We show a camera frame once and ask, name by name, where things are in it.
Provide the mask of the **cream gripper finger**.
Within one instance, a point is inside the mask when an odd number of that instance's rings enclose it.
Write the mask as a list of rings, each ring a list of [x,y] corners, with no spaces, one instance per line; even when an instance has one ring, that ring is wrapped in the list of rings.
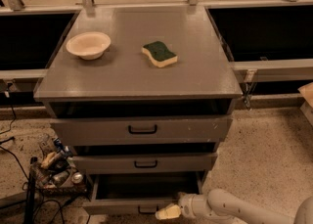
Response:
[[[156,212],[156,219],[166,220],[178,218],[181,215],[181,209],[178,204],[171,203],[165,208],[162,208]]]

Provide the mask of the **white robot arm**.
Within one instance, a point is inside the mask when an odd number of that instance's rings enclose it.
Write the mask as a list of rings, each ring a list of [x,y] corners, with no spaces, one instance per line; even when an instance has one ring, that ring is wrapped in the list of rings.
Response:
[[[216,224],[232,224],[234,218],[246,224],[313,224],[313,198],[306,199],[298,208],[295,217],[274,212],[245,202],[231,193],[211,190],[207,195],[180,193],[178,203],[171,203],[156,212],[156,219],[206,218]]]

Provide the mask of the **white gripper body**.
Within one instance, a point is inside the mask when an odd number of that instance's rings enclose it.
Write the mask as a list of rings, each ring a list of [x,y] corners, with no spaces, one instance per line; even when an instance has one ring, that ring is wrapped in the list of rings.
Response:
[[[186,218],[195,219],[211,215],[211,207],[205,195],[181,193],[178,205],[182,215]]]

